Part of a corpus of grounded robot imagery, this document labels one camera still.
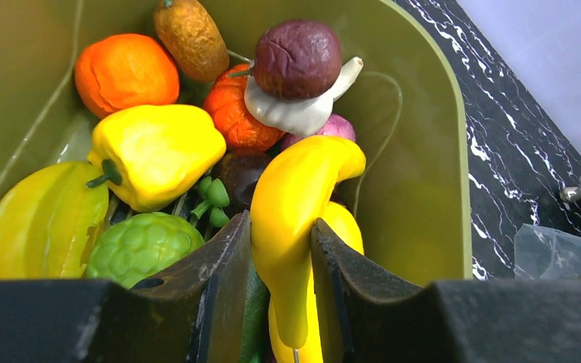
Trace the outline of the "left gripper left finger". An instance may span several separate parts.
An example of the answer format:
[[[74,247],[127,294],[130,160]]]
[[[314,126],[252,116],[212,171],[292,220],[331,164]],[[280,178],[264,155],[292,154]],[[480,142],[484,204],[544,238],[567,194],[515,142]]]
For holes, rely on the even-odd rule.
[[[250,217],[128,290],[108,280],[0,281],[0,362],[237,362]]]

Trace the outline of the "dark purple fruit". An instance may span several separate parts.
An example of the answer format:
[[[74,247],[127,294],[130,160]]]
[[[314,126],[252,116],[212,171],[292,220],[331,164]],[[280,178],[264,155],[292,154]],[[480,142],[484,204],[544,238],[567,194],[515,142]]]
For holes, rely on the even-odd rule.
[[[259,37],[248,70],[228,76],[252,76],[266,94],[296,101],[324,94],[336,82],[342,65],[340,40],[332,28],[314,20],[291,19]]]

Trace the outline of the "green bumpy lime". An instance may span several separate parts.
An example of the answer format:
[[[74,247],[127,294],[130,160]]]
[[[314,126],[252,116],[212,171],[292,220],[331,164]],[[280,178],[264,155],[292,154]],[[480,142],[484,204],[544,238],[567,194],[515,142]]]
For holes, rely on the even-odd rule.
[[[96,240],[87,278],[108,278],[125,288],[164,270],[204,244],[179,216],[142,213],[111,225]]]

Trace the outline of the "clear zip top bag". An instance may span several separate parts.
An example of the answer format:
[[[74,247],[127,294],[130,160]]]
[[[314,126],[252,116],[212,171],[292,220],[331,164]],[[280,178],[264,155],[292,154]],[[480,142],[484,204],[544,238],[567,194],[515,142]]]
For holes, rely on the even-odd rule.
[[[581,237],[525,224],[514,236],[514,261],[517,279],[581,278]]]

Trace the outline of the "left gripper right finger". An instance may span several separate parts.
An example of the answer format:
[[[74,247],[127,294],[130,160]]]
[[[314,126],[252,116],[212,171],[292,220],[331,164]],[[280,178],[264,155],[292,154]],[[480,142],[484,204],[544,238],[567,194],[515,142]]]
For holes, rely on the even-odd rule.
[[[352,362],[581,362],[581,279],[419,287],[337,248]]]

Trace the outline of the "yellow banana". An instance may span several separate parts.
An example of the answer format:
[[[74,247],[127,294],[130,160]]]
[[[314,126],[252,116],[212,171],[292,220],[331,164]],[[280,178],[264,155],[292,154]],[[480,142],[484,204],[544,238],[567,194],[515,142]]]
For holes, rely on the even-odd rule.
[[[250,207],[252,257],[269,289],[280,341],[291,349],[302,348],[309,336],[312,227],[331,204],[335,185],[360,176],[365,165],[355,142],[311,136],[276,156],[256,184]]]
[[[361,231],[352,213],[330,201],[311,231],[312,272],[306,293],[309,332],[306,343],[297,353],[300,362],[354,361],[355,349],[343,291],[345,280],[335,256],[337,248],[366,260]]]

